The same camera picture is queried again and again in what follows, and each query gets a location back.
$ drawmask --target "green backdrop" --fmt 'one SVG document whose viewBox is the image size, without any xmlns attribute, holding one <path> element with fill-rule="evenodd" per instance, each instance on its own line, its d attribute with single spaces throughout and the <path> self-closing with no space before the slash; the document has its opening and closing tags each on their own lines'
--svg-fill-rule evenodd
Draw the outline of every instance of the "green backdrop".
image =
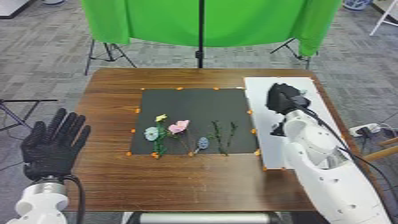
<svg viewBox="0 0 398 224">
<path fill-rule="evenodd" d="M 92 37 L 197 46 L 199 0 L 81 0 Z M 341 0 L 206 0 L 204 46 L 300 40 L 300 55 L 321 45 Z"/>
</svg>

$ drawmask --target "black cloth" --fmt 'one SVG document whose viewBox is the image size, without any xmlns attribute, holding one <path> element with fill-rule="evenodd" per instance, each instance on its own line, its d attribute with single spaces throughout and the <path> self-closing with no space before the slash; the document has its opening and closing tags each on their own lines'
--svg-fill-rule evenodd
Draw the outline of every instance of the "black cloth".
<svg viewBox="0 0 398 224">
<path fill-rule="evenodd" d="M 255 135 L 252 134 L 252 120 L 247 114 L 248 105 L 245 92 L 241 89 L 151 89 L 142 93 L 142 105 L 138 121 L 135 125 L 135 135 L 131 142 L 131 153 L 151 154 L 152 142 L 145 140 L 144 132 L 149 127 L 156 127 L 156 116 L 167 114 L 165 128 L 179 120 L 190 120 L 188 132 L 181 140 L 191 149 L 197 147 L 200 137 L 215 134 L 211 121 L 216 121 L 222 133 L 222 145 L 227 153 L 252 153 L 257 149 Z M 231 122 L 238 126 L 231 138 Z M 167 154 L 186 154 L 181 142 L 165 139 Z M 209 148 L 199 152 L 218 154 L 216 139 L 209 139 Z"/>
</svg>

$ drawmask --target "black glove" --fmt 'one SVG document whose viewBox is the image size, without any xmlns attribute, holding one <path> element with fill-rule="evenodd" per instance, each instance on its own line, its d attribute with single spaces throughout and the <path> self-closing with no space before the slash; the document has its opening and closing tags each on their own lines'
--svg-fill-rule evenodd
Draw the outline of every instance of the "black glove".
<svg viewBox="0 0 398 224">
<path fill-rule="evenodd" d="M 293 110 L 296 110 L 296 105 L 307 108 L 309 104 L 311 101 L 302 96 L 298 89 L 286 84 L 275 83 L 268 90 L 268 109 L 286 115 Z"/>
<path fill-rule="evenodd" d="M 42 121 L 35 122 L 32 133 L 21 143 L 24 175 L 30 180 L 39 180 L 49 175 L 62 177 L 71 174 L 78 152 L 90 134 L 90 126 L 83 127 L 78 136 L 85 116 L 69 113 L 64 120 L 65 114 L 65 109 L 58 109 L 48 127 Z"/>
</svg>

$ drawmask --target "white sheet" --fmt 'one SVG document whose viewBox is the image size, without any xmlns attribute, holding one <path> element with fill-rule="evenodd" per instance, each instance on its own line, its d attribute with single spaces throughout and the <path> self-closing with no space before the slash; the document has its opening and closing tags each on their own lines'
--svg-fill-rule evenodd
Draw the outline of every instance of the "white sheet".
<svg viewBox="0 0 398 224">
<path fill-rule="evenodd" d="M 268 110 L 266 97 L 268 90 L 273 83 L 286 83 L 298 90 L 305 90 L 305 98 L 311 100 L 309 109 L 318 114 L 321 120 L 327 122 L 330 128 L 341 136 L 341 132 L 337 129 L 337 125 L 332 119 L 330 112 L 327 110 L 327 105 L 321 100 L 319 93 L 316 91 L 314 83 L 311 78 L 296 77 L 296 78 L 279 78 L 279 77 L 247 77 L 245 78 L 245 95 L 248 98 L 248 106 L 252 109 L 252 122 L 254 127 L 257 129 L 257 141 L 259 148 L 263 152 L 263 164 L 268 169 L 291 168 L 282 158 L 282 145 L 287 142 L 284 137 L 277 137 L 270 135 L 271 126 L 279 124 L 284 116 L 275 114 L 273 111 Z"/>
</svg>

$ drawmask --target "carpet floor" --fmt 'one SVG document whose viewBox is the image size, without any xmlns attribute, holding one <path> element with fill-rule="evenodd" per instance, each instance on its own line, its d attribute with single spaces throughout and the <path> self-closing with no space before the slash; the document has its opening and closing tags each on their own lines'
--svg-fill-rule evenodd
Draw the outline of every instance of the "carpet floor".
<svg viewBox="0 0 398 224">
<path fill-rule="evenodd" d="M 339 10 L 319 55 L 311 63 L 346 127 L 383 121 L 398 111 L 398 28 L 382 25 L 369 37 L 378 18 L 380 13 L 371 7 L 362 12 Z M 90 79 L 83 76 L 88 43 L 90 32 L 78 0 L 69 0 L 58 7 L 44 6 L 37 1 L 12 20 L 0 20 L 0 98 L 58 99 L 58 102 L 39 106 L 30 124 L 49 120 L 56 108 L 74 109 Z M 270 55 L 277 46 L 206 49 L 204 67 L 303 68 L 286 49 Z M 101 47 L 96 49 L 96 55 L 103 54 Z M 133 40 L 122 49 L 140 68 L 195 67 L 191 47 Z M 90 73 L 101 67 L 129 67 L 129 64 L 122 59 L 115 63 L 94 61 Z M 8 107 L 17 114 L 26 112 L 26 104 L 8 104 Z M 3 114 L 0 116 L 0 121 L 10 124 Z M 398 116 L 385 123 L 398 127 Z M 16 138 L 26 134 L 23 127 L 0 133 L 0 168 L 21 161 Z M 364 153 L 380 150 L 374 142 L 367 143 Z M 378 160 L 374 165 L 385 172 L 398 193 L 398 155 Z M 378 175 L 376 178 L 385 203 L 398 215 L 390 189 Z M 14 203 L 28 183 L 19 164 L 0 172 L 0 223 L 16 216 Z M 87 223 L 117 223 L 119 219 L 120 214 L 90 213 Z"/>
</svg>

